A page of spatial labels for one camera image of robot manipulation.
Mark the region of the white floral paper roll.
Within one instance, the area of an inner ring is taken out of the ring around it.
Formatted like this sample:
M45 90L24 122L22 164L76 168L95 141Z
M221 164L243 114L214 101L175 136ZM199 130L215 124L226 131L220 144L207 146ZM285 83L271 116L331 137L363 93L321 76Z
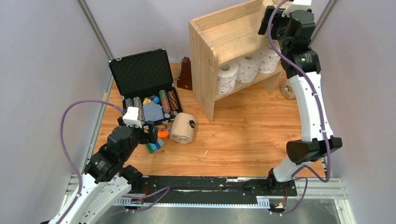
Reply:
M259 51L237 59L236 62L239 68L237 71L236 81L240 83L252 82L257 75L261 59L262 55Z
M275 52L271 45L267 45L260 50L261 60L258 71L260 73L269 74L276 70L280 61L280 56Z
M217 94L228 94L233 91L238 69L237 62L231 62L219 67L216 84Z

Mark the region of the brown paper roll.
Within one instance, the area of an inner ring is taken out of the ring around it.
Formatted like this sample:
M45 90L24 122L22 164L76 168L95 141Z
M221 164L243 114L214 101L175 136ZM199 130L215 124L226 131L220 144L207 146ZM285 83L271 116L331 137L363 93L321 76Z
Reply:
M287 98L287 99L294 99L296 98L294 89L288 79L284 80L281 84L281 93Z
M170 139L182 145L187 145L193 140L196 119L184 112L179 113L172 124Z
M262 13L265 18L270 18L271 14L273 13L275 7L281 5L283 0L263 0L262 1ZM281 15L285 9L287 9L293 0L285 0L285 2L279 7L276 12L276 15Z

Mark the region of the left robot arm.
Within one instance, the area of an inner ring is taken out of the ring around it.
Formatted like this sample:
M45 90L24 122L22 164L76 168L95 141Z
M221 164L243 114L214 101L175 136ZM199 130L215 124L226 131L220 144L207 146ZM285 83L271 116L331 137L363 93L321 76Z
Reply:
M122 118L118 122L106 144L90 158L72 198L47 223L95 224L124 194L142 189L142 173L124 164L139 144L158 142L159 128L153 121L141 127L128 126Z

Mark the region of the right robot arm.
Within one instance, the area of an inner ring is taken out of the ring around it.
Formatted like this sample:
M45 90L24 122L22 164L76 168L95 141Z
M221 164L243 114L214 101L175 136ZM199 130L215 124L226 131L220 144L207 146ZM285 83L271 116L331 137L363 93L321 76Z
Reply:
M296 95L302 128L301 138L287 143L286 157L269 171L266 189L273 195L287 191L301 169L342 147L342 139L333 135L327 120L320 61L310 47L315 27L310 1L296 0L285 9L267 6L258 30L271 44L279 43L276 52Z

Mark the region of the light wooden two-tier shelf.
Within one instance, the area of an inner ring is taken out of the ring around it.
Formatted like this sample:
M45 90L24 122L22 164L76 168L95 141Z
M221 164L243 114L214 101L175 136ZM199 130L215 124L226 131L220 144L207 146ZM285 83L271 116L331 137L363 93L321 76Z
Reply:
M259 19L266 6L278 0L251 0L189 21L193 95L210 123L215 102L224 98L216 93L220 66L257 52L269 44L257 34Z

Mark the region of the green blue block stack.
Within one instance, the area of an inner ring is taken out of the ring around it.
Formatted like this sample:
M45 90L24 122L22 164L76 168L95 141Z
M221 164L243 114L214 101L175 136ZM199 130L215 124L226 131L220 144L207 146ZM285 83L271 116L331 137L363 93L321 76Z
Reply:
M148 143L145 146L148 149L149 153L153 154L154 152L157 152L159 149L164 147L165 143L161 138L158 138L157 143Z

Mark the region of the orange tape measure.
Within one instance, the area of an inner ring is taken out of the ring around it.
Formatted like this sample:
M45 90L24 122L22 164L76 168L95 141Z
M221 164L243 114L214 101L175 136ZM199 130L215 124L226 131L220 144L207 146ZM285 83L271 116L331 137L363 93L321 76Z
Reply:
M162 128L158 131L157 135L158 135L158 138L161 138L161 139L166 138L170 135L170 129Z

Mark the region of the black poker chip case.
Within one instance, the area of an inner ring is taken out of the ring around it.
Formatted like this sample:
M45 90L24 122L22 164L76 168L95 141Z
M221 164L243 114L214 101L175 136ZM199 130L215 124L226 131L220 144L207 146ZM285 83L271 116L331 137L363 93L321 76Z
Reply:
M183 112L165 48L117 57L110 60L108 65L119 93L123 97L124 108L127 107L125 103L127 98L139 97L141 101L151 96L160 98L160 91L165 91L166 96L169 92L174 93L172 101L177 107L170 107L169 118L165 117L164 111L161 111L162 119L155 119L154 123L159 125L165 121L171 121Z

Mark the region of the dark brown wooden metronome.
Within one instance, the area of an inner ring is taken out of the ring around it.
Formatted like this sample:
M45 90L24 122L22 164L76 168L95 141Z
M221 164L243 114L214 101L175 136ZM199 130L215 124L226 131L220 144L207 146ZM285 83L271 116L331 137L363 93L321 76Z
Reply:
M191 61L189 57L183 57L179 63L177 87L192 91Z

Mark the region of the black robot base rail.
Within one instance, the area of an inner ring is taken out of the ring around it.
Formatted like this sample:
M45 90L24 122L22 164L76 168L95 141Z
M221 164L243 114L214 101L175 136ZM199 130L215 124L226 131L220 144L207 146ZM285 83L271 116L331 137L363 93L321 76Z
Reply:
M283 210L297 196L294 181L275 183L265 177L144 176L129 192L145 196L149 205L195 208L253 208Z

